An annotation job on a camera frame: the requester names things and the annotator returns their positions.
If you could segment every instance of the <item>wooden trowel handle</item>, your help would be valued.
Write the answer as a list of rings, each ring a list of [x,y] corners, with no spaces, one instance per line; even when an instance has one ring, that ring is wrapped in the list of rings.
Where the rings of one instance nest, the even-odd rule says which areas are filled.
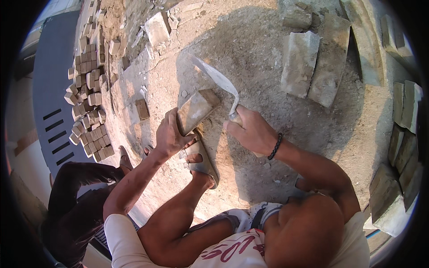
[[[234,119],[231,119],[230,121],[238,124],[241,127],[243,127],[243,120],[241,119],[240,115],[237,115]],[[253,152],[253,153],[256,155],[256,157],[263,157],[263,156],[265,156],[265,155],[260,154],[260,153],[255,153],[255,152]]]

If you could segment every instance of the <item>dirt ground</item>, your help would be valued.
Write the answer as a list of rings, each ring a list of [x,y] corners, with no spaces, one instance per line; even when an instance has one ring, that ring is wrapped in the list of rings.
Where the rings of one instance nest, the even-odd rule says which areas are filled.
[[[162,1],[102,0],[101,7],[107,9],[106,18],[101,22],[105,40],[121,40],[120,54],[111,57],[111,71],[119,73],[111,89],[114,111],[110,109],[109,93],[106,89],[102,92],[112,145],[115,148],[124,145],[133,165],[138,165],[144,146],[156,146],[155,133],[164,114],[180,107],[196,90],[213,89],[221,104],[197,130],[220,183],[216,190],[207,191],[201,198],[194,224],[231,208],[247,208],[261,201],[286,201],[297,173],[277,160],[256,158],[226,133],[222,124],[227,119],[233,96],[184,59],[183,53],[188,52],[229,78],[239,91],[240,103],[259,111],[289,141],[338,163],[352,180],[363,209],[368,204],[373,174],[380,162],[387,160],[393,125],[392,84],[409,79],[403,68],[381,49],[387,73],[386,86],[363,85],[358,73],[356,47],[351,41],[335,101],[330,109],[323,108],[308,98],[280,91],[283,39],[290,32],[299,31],[282,26],[279,10],[283,1],[205,0],[201,1],[201,8],[186,11],[188,5],[197,2],[185,0],[175,5],[174,1],[165,0],[164,4]],[[312,4],[316,19],[310,30],[314,32],[318,31],[317,18],[323,21],[324,13],[344,16],[337,0],[303,2]],[[146,35],[134,48],[131,44],[148,18],[167,10],[180,18],[180,23],[172,30],[166,49],[151,60],[144,50]],[[374,13],[371,16],[374,25],[378,24],[380,39],[380,15]],[[126,24],[120,29],[124,18]],[[123,73],[116,66],[122,56],[131,61]],[[150,118],[134,125],[127,124],[124,107],[143,98]],[[137,223],[144,224],[158,207],[189,183],[191,175],[182,162],[176,155],[154,176],[132,210]],[[106,163],[117,165],[118,159]]]

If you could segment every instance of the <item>dark pants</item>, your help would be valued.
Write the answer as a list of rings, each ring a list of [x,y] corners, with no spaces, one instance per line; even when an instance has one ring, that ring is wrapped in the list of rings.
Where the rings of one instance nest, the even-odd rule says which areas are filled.
[[[86,247],[103,226],[103,205],[115,184],[97,189],[77,202],[81,186],[120,181],[121,168],[67,162],[58,171],[49,198],[48,218],[42,224],[42,240],[53,257],[68,268],[82,267]]]

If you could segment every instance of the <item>trowel blade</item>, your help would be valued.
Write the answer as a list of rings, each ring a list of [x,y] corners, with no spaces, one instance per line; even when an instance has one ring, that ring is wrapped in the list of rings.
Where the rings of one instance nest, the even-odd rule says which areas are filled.
[[[231,83],[231,81],[228,78],[226,78],[223,74],[221,74],[218,70],[216,70],[212,66],[208,65],[207,63],[205,63],[201,59],[199,59],[199,58],[197,58],[197,57],[195,57],[195,56],[193,56],[193,55],[191,55],[189,53],[186,53],[185,55],[203,73],[205,73],[206,75],[210,76],[210,78],[213,79],[213,81],[219,87],[221,87],[223,90],[226,90],[229,93],[231,93],[232,95],[234,95],[235,100],[234,100],[233,106],[231,107],[231,111],[230,111],[230,114],[233,114],[236,111],[237,105],[238,105],[238,103],[240,101],[240,97],[239,97],[239,93],[237,92],[236,88]]]

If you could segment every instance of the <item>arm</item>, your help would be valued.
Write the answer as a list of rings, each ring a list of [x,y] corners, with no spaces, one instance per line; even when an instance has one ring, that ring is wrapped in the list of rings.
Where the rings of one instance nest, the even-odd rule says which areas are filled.
[[[237,112],[243,120],[243,127],[227,121],[224,127],[247,149],[270,155],[278,139],[276,131],[255,111],[239,105]],[[344,222],[358,211],[359,202],[347,174],[333,161],[298,148],[283,139],[275,158],[301,174],[309,183],[320,190],[326,190],[339,205]]]
[[[196,135],[183,137],[177,128],[177,110],[168,111],[157,130],[157,146],[112,190],[103,206],[103,218],[110,214],[126,215],[137,202],[158,169],[178,153]]]

